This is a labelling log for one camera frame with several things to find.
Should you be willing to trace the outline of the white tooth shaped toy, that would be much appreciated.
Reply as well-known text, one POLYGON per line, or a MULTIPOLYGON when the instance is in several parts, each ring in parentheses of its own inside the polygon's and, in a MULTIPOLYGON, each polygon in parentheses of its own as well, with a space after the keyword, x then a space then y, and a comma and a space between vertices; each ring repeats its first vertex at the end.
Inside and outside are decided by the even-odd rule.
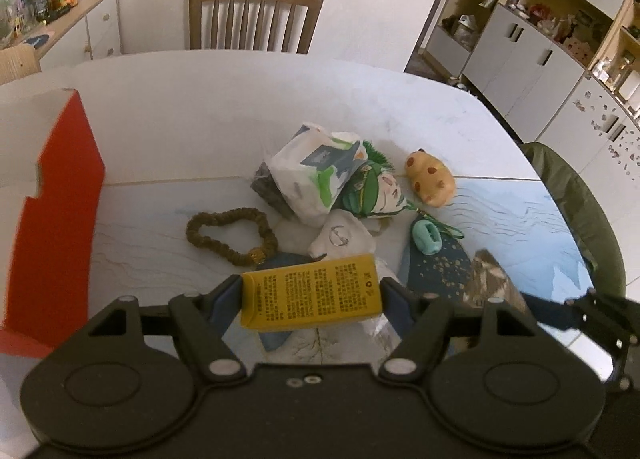
POLYGON ((352 213, 337 209, 326 218, 308 254, 314 260, 337 260, 373 254, 375 250, 375 239, 367 227, 352 213))

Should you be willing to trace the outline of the bag of black beads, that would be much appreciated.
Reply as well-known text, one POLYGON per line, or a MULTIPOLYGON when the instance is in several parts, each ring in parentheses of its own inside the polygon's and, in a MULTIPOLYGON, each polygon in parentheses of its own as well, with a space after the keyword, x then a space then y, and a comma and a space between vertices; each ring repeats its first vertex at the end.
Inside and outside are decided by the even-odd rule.
POLYGON ((252 182, 250 182, 250 187, 252 187, 252 190, 254 190, 267 205, 270 205, 273 210, 276 210, 280 216, 283 216, 287 220, 294 220, 296 218, 295 212, 286 202, 265 162, 256 170, 252 182))

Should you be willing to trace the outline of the teal pencil sharpener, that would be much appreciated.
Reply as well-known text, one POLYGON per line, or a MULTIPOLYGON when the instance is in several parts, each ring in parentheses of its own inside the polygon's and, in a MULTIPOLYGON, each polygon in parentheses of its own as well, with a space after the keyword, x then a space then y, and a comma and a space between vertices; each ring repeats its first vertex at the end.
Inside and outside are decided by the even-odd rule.
POLYGON ((427 257, 442 251, 442 234, 433 221, 417 219, 411 227, 411 238, 416 249, 427 257))

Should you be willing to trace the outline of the yellow printed carton box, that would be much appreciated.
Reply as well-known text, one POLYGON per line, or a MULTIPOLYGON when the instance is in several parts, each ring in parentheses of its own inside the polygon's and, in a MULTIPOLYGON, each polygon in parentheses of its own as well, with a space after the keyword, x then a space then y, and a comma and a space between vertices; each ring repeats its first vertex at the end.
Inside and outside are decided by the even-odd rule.
POLYGON ((241 325, 259 332, 351 323, 380 315, 382 294, 371 254, 242 275, 241 325))

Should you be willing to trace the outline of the white cabinet wall unit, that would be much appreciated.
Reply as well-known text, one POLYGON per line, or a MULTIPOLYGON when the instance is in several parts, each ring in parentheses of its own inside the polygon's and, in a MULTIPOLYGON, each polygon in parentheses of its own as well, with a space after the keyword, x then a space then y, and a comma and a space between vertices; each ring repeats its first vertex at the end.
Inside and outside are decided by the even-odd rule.
POLYGON ((445 0, 424 52, 561 155, 616 222, 639 208, 636 23, 634 0, 445 0))

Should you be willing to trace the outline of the orange spotted cat toy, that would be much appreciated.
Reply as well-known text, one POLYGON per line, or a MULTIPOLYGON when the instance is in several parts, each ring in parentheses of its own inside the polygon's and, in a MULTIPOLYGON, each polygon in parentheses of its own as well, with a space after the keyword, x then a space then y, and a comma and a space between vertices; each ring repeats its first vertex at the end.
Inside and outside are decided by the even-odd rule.
POLYGON ((454 175, 442 160, 424 149, 408 156, 405 169, 412 190, 425 205, 440 208, 454 198, 457 191, 454 175))

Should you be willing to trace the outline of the green cushioned chair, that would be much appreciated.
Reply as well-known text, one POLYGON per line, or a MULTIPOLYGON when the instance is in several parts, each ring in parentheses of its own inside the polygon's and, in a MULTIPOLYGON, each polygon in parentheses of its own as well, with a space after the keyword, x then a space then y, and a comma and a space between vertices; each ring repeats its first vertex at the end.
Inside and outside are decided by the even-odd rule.
POLYGON ((625 297, 626 271, 610 221, 574 168, 547 145, 520 146, 560 210, 599 293, 625 297))

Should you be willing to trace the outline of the white wooden sideboard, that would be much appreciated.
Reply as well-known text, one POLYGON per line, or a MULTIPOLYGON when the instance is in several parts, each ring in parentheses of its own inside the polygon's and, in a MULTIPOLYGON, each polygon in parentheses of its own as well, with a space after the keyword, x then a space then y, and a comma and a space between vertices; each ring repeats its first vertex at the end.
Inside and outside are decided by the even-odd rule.
POLYGON ((42 70, 119 56, 118 0, 80 0, 61 18, 37 26, 25 37, 13 40, 10 47, 41 36, 47 40, 39 43, 35 58, 42 70))

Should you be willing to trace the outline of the green haired face plush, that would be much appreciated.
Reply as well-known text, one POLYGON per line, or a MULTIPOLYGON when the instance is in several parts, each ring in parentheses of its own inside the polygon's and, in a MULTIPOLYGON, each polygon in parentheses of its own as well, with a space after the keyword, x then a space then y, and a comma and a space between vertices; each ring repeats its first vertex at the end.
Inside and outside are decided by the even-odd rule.
POLYGON ((338 196, 334 207, 352 213, 356 218, 388 218, 408 210, 418 216, 433 221, 439 231, 454 239, 463 239, 459 228, 440 222, 425 210, 425 205, 414 193, 409 181, 413 197, 420 201, 417 205, 408 199, 395 175, 395 169, 383 153, 369 141, 363 142, 368 158, 349 178, 338 196))

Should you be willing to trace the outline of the red and white cardboard box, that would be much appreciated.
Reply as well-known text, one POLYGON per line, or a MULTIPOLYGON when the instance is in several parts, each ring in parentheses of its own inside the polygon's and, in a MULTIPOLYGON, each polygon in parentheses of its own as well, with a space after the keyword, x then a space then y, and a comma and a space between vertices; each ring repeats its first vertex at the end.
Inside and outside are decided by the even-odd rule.
POLYGON ((88 319, 105 166, 80 95, 1 107, 1 351, 42 358, 88 319))

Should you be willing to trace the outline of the white green tissue pack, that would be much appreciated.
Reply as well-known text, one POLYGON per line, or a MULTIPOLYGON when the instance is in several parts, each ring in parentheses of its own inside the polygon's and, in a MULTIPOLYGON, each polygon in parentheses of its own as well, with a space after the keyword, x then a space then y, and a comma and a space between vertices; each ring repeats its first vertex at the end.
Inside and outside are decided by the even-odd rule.
POLYGON ((299 221, 320 227, 354 172, 368 159, 363 139, 303 123, 267 167, 299 221))

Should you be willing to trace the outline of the wooden slatted chair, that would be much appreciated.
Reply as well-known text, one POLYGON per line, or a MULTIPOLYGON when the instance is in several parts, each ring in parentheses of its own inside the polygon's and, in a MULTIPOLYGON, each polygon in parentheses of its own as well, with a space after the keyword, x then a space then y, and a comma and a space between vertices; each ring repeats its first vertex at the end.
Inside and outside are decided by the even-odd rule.
POLYGON ((191 50, 306 54, 323 0, 188 0, 191 50))

